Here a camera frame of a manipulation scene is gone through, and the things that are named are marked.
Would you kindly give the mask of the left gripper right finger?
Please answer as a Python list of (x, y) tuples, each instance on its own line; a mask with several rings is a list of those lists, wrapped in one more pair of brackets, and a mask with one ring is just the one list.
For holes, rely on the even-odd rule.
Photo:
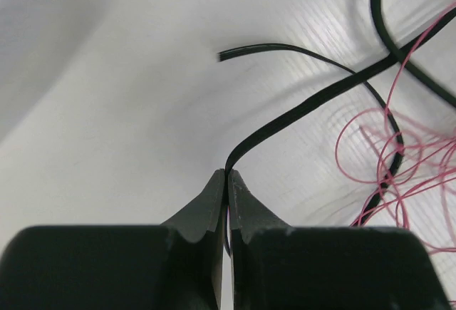
[(227, 178), (235, 309), (449, 309), (424, 246), (394, 227), (293, 227)]

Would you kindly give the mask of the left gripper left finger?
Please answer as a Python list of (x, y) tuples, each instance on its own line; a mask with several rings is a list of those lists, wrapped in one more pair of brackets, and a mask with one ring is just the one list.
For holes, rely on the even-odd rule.
[(34, 226), (1, 255), (3, 309), (218, 309), (224, 171), (162, 224)]

